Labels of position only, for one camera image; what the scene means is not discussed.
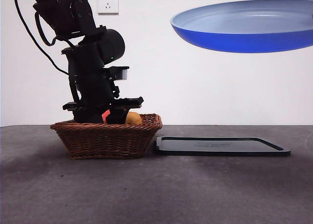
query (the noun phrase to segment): red object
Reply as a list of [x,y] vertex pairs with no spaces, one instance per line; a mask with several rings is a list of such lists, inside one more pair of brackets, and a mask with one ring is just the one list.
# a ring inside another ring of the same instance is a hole
[[107,117],[108,115],[110,115],[110,110],[106,110],[103,114],[102,114],[102,119],[103,119],[103,123],[107,122]]

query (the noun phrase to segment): basket rim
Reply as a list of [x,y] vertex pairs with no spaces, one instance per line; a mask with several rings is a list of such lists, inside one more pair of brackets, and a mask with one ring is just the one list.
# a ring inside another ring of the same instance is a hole
[[163,124],[161,117],[157,114],[140,114],[140,116],[154,115],[155,122],[152,124],[137,124],[137,125],[120,125],[107,123],[76,123],[74,120],[57,122],[50,126],[52,130],[60,131],[77,131],[77,130],[153,130],[161,129]]

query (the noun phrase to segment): white wall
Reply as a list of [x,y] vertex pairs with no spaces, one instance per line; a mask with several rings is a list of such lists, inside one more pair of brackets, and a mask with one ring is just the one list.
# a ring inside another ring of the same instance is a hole
[[[38,41],[34,0],[19,0]],[[236,54],[202,49],[183,41],[170,18],[190,8],[236,0],[120,0],[118,16],[98,16],[97,25],[119,31],[125,55],[111,63],[130,66],[118,82],[121,97],[143,96],[138,112],[157,113],[164,124],[313,124],[313,47]],[[13,0],[1,0],[1,125],[51,124],[71,119],[67,76],[35,47]],[[47,29],[48,37],[53,32]],[[57,43],[44,49],[63,69]]]

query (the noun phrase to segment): yellow fruit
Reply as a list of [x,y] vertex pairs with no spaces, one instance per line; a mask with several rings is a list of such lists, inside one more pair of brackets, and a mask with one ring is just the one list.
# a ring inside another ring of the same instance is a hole
[[126,117],[125,124],[142,125],[142,119],[136,112],[129,112]]

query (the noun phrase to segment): black tray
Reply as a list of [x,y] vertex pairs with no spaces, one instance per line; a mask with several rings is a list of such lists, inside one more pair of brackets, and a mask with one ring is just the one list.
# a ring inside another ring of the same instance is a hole
[[179,156],[286,157],[291,151],[255,137],[158,137],[157,151]]

